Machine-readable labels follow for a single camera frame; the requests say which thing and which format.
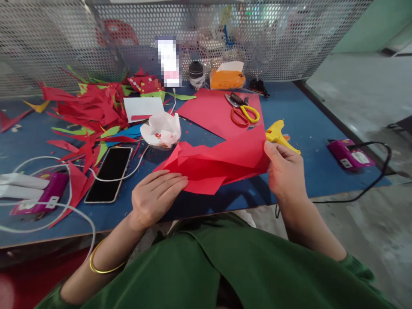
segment blue table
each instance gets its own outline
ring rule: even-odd
[[[309,197],[362,190],[378,177],[380,171],[376,167],[367,168],[360,174],[347,173],[342,170],[326,145],[328,139],[344,139],[345,135],[293,83],[268,83],[266,87],[271,97],[268,99],[261,97],[265,128],[279,119],[284,119],[285,127],[282,132],[292,137],[291,144],[302,152],[304,158]],[[177,89],[179,94],[191,95],[194,92],[189,87]],[[39,104],[43,102],[41,98],[32,98],[29,101]],[[182,104],[182,101],[177,100],[176,109]],[[3,100],[0,103],[0,109],[6,109],[9,116],[15,116],[27,110],[28,106],[20,100]],[[190,124],[189,120],[181,119],[180,122],[182,141],[187,141],[193,146],[213,146],[223,141],[202,127]],[[20,124],[22,128],[18,132],[13,133],[8,130],[0,134],[0,173],[10,173],[21,162],[33,157],[50,155],[52,151],[55,151],[54,156],[57,157],[67,154],[67,151],[46,143],[49,139],[62,138],[53,133],[50,127],[65,128],[68,125],[66,122],[59,121],[46,113],[31,113],[20,121]],[[81,145],[79,141],[67,140],[74,145]],[[139,153],[144,150],[145,146],[146,144],[143,143]],[[138,154],[130,163],[129,171],[135,168]],[[80,203],[78,209],[93,220],[97,231],[113,229],[132,210],[130,194],[134,186],[169,155],[170,152],[151,149],[145,155],[138,171],[123,183],[116,203],[105,205]],[[23,170],[29,174],[42,167],[54,165],[54,163],[54,160],[40,159],[29,163]],[[162,221],[275,204],[276,198],[270,192],[267,183],[268,175],[265,174],[225,185],[214,196],[182,192]],[[383,178],[378,185],[390,185],[390,182]],[[11,207],[0,207],[0,225],[24,230],[41,227],[51,222],[60,213],[58,209],[36,222],[32,221],[30,216],[21,221],[22,217],[8,215],[10,209]],[[88,233],[91,233],[89,223],[78,214],[71,213],[52,229],[29,234],[0,232],[0,247]]]

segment blue paper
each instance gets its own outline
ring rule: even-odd
[[[127,136],[133,139],[136,139],[137,137],[141,136],[140,134],[140,127],[142,124],[135,125],[133,127],[130,127],[124,131],[121,131],[119,133],[116,133],[115,135],[112,135],[111,137],[115,136]],[[119,144],[120,142],[106,142],[107,147],[112,147],[114,145]]]

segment gold bracelet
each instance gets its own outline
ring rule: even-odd
[[[93,252],[90,255],[90,269],[94,273],[99,273],[99,274],[111,273],[111,272],[114,272],[115,270],[118,270],[120,267],[122,267],[126,263],[126,262],[123,262],[122,264],[120,264],[116,268],[113,268],[112,270],[107,270],[107,271],[97,270],[93,265],[93,257],[94,257],[94,254],[95,254],[97,248],[102,244],[103,241],[104,241],[104,239],[96,246],[96,248],[94,248]]]

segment right hand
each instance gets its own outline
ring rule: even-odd
[[[270,159],[269,188],[279,202],[307,199],[303,158],[288,147],[269,141],[264,150]]]

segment orange scissors handle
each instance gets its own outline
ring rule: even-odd
[[[239,122],[235,119],[235,113],[236,113],[236,115],[238,115],[244,121],[243,123]],[[236,107],[232,108],[232,111],[230,112],[230,118],[239,127],[248,127],[249,126],[249,119]]]

